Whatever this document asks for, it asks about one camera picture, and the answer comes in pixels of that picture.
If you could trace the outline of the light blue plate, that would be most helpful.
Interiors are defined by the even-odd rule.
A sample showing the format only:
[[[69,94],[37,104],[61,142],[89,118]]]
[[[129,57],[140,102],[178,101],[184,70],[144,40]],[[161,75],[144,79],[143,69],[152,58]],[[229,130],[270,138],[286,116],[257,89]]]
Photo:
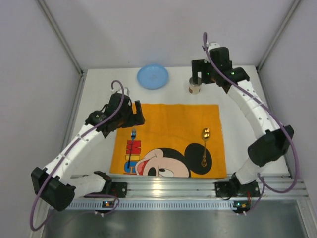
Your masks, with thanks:
[[[169,73],[160,64],[148,64],[138,71],[137,81],[145,89],[156,90],[168,83]]]

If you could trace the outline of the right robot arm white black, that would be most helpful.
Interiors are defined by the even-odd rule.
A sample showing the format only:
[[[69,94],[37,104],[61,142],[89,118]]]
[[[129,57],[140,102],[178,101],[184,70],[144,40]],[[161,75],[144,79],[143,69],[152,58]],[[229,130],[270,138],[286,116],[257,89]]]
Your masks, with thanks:
[[[208,56],[191,62],[193,83],[215,83],[222,88],[239,107],[254,132],[256,140],[247,149],[248,158],[233,175],[241,185],[249,184],[266,166],[284,157],[294,130],[291,126],[281,128],[265,110],[249,75],[243,68],[232,66],[227,47],[205,43],[203,50]]]

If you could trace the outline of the orange cartoon mouse towel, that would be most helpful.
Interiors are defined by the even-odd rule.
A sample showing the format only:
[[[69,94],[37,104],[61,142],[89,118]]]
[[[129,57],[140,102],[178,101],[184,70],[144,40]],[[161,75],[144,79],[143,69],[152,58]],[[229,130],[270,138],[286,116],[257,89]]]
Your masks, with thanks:
[[[222,179],[227,176],[223,133],[218,105],[143,104],[145,124],[137,126],[130,168],[131,129],[118,129],[112,174]],[[210,129],[206,145],[202,131]]]

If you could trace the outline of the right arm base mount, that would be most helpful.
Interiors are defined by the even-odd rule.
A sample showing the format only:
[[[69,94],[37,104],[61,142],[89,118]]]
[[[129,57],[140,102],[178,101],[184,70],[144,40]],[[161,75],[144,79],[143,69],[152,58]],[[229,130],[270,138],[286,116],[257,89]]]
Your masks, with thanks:
[[[216,197],[229,199],[235,197],[259,197],[260,189],[258,183],[253,181],[245,185],[234,185],[229,181],[219,181],[214,183]]]

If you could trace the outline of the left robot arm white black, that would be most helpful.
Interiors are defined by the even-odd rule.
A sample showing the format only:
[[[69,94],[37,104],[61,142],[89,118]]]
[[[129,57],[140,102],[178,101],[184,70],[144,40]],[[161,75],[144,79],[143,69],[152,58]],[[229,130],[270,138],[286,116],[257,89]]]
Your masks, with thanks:
[[[112,179],[105,172],[95,171],[80,178],[73,178],[73,173],[111,132],[144,123],[140,101],[132,102],[119,92],[112,94],[100,111],[89,114],[79,133],[53,161],[32,171],[35,194],[57,211],[65,210],[78,197],[108,195]]]

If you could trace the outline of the blue fork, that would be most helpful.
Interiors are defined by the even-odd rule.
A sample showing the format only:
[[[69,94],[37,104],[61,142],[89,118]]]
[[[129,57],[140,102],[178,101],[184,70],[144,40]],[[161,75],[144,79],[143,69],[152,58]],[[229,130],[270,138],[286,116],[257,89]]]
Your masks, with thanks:
[[[133,128],[131,131],[131,147],[130,147],[130,152],[129,152],[128,168],[130,168],[130,161],[131,161],[133,143],[134,143],[135,138],[136,138],[136,129]]]

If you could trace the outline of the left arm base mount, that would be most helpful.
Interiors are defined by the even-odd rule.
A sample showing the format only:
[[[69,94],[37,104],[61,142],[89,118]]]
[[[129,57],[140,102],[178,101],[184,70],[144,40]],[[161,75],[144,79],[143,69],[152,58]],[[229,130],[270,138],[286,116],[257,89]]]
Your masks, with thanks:
[[[101,192],[95,192],[85,195],[84,197],[101,197],[101,195],[112,195],[117,198],[125,198],[127,194],[128,183],[112,182],[111,187],[103,189]]]

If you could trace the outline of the gold metal spoon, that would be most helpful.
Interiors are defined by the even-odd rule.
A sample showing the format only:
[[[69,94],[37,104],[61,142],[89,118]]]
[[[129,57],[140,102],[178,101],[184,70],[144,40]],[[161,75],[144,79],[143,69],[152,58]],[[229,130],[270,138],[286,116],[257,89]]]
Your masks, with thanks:
[[[202,156],[202,162],[201,165],[203,167],[207,166],[207,158],[206,158],[206,145],[207,145],[207,141],[210,138],[210,129],[205,127],[202,131],[202,139],[204,141],[204,151],[203,151],[203,156]]]

